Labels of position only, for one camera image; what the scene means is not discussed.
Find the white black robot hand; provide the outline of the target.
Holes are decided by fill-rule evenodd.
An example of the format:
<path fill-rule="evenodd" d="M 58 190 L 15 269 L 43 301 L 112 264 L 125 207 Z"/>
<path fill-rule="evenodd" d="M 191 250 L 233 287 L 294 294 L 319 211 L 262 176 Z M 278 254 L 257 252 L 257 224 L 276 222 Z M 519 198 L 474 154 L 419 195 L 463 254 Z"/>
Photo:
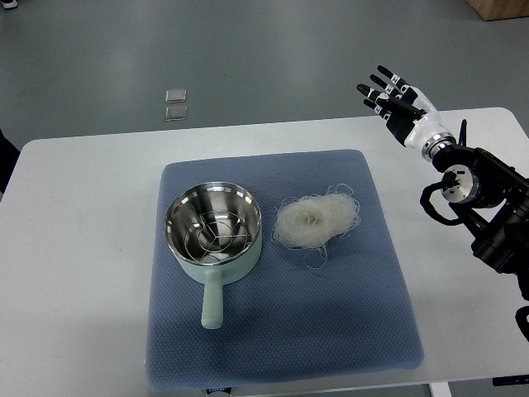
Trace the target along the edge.
<path fill-rule="evenodd" d="M 358 84 L 356 89 L 399 144 L 419 151 L 428 161 L 442 147 L 455 144 L 453 134 L 441 124 L 439 111 L 418 87 L 382 65 L 377 70 L 369 77 L 371 85 Z"/>

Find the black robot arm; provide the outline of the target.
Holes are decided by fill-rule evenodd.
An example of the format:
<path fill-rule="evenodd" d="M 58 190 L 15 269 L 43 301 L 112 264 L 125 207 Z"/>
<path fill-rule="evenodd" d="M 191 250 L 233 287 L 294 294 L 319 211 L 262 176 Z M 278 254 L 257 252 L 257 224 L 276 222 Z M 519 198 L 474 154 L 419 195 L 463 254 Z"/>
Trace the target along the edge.
<path fill-rule="evenodd" d="M 473 255 L 499 274 L 514 274 L 528 299 L 528 178 L 460 136 L 440 136 L 429 147 L 441 181 L 422 191 L 425 213 L 446 226 L 464 225 L 474 237 Z"/>

